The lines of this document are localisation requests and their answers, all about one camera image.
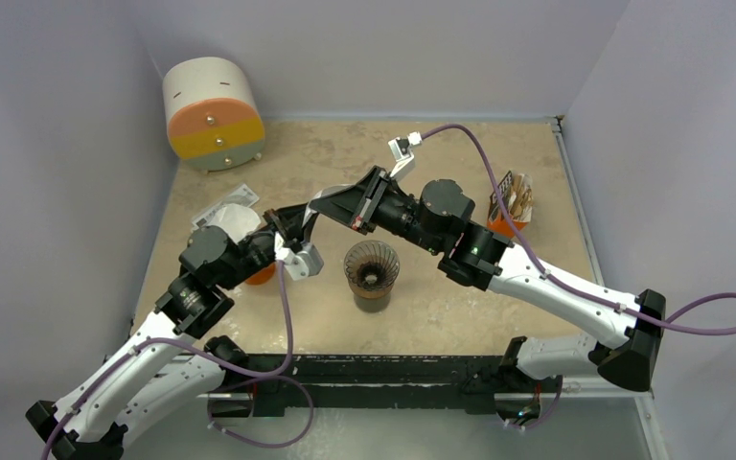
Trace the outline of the clear plastic filter packet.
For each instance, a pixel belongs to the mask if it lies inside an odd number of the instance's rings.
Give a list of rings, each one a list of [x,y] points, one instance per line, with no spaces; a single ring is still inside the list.
[[[191,220],[194,230],[209,225],[216,215],[229,205],[240,205],[250,208],[260,197],[245,183],[239,184],[231,192],[193,216]]]

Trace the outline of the orange glass carafe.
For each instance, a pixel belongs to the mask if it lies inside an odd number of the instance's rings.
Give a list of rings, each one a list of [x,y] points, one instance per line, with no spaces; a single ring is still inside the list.
[[[259,270],[257,273],[248,277],[244,282],[250,286],[258,286],[267,283],[276,271],[275,264],[270,264],[266,268]]]

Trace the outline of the grey glass carafe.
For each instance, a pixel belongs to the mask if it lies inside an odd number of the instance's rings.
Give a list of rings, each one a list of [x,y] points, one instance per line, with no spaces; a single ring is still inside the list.
[[[385,295],[379,298],[363,298],[356,296],[354,298],[356,307],[366,313],[380,313],[385,311],[390,304],[391,295]]]

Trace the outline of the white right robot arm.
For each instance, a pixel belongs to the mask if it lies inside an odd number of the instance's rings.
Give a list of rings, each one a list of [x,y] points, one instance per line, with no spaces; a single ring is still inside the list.
[[[620,388],[646,392],[663,333],[663,295],[635,295],[598,286],[555,266],[533,262],[525,248],[472,221],[473,200],[450,179],[406,194],[380,167],[358,183],[314,198],[310,209],[360,234],[381,228],[439,257],[454,283],[527,302],[575,325],[576,338],[527,339],[502,360],[499,375],[521,390],[534,380],[593,372]]]

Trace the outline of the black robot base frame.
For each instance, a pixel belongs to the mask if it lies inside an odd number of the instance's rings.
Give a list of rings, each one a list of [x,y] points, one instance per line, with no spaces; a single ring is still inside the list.
[[[222,372],[218,394],[233,394],[257,417],[289,408],[448,409],[504,420],[538,418],[541,397],[556,395],[558,377],[532,379],[516,367],[517,337],[501,356],[296,354],[279,377]]]

